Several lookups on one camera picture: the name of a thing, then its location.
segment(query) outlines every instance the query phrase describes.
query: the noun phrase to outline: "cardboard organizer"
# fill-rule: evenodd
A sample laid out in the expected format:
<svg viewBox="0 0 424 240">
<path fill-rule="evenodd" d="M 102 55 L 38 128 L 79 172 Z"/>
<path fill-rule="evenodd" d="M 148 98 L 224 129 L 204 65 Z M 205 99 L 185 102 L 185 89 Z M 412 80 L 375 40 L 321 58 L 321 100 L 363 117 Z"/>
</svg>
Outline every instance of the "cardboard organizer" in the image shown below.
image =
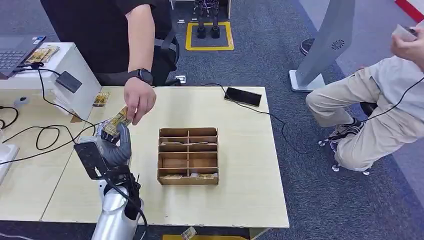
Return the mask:
<svg viewBox="0 0 424 240">
<path fill-rule="evenodd" d="M 216 128 L 161 128 L 158 152 L 157 180 L 160 184 L 218 184 Z"/>
</svg>

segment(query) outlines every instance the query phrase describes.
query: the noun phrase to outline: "beige pants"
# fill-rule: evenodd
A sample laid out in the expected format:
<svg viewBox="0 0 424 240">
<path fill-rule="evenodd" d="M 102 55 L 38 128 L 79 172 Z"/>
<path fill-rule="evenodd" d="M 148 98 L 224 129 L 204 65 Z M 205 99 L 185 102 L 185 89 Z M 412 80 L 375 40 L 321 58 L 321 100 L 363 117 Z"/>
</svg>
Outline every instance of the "beige pants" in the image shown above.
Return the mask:
<svg viewBox="0 0 424 240">
<path fill-rule="evenodd" d="M 370 118 L 393 106 L 367 69 L 317 89 L 306 97 L 306 104 L 322 127 L 351 123 L 352 117 L 343 107 L 359 102 L 377 103 L 378 107 Z M 344 168 L 364 171 L 378 159 L 423 136 L 423 121 L 394 108 L 365 122 L 359 134 L 342 139 L 334 157 Z"/>
</svg>

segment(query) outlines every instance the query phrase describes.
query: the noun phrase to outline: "black t-shirt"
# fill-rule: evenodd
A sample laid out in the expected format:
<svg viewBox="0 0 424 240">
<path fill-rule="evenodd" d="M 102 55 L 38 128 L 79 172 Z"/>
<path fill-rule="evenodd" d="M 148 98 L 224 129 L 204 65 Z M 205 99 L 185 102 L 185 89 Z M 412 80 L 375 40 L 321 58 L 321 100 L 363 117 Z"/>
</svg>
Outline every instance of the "black t-shirt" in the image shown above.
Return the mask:
<svg viewBox="0 0 424 240">
<path fill-rule="evenodd" d="M 125 14 L 135 7 L 151 6 L 157 39 L 164 39 L 172 28 L 168 0 L 41 0 L 41 4 L 60 41 L 75 43 L 95 73 L 128 69 Z"/>
</svg>

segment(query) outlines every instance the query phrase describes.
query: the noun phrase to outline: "red stripe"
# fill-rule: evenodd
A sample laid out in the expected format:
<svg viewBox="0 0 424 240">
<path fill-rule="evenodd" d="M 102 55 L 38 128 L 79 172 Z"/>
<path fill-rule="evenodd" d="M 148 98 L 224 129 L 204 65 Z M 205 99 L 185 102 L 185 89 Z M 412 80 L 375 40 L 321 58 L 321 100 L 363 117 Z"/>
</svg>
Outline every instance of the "red stripe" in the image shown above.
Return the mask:
<svg viewBox="0 0 424 240">
<path fill-rule="evenodd" d="M 424 20 L 424 15 L 418 11 L 408 0 L 394 1 L 401 9 L 403 9 L 415 22 L 419 23 Z"/>
</svg>

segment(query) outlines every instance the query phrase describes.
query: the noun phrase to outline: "robotic hand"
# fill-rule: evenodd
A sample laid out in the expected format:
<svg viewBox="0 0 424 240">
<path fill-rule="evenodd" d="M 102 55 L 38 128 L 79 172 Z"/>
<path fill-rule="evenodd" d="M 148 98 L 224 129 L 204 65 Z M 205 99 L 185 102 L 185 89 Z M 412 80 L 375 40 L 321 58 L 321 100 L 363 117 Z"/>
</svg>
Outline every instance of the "robotic hand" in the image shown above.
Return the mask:
<svg viewBox="0 0 424 240">
<path fill-rule="evenodd" d="M 92 240 L 132 240 L 144 203 L 140 184 L 128 166 L 131 157 L 130 130 L 119 123 L 119 146 L 98 136 L 81 137 L 74 149 L 92 180 L 99 181 L 102 211 Z"/>
</svg>

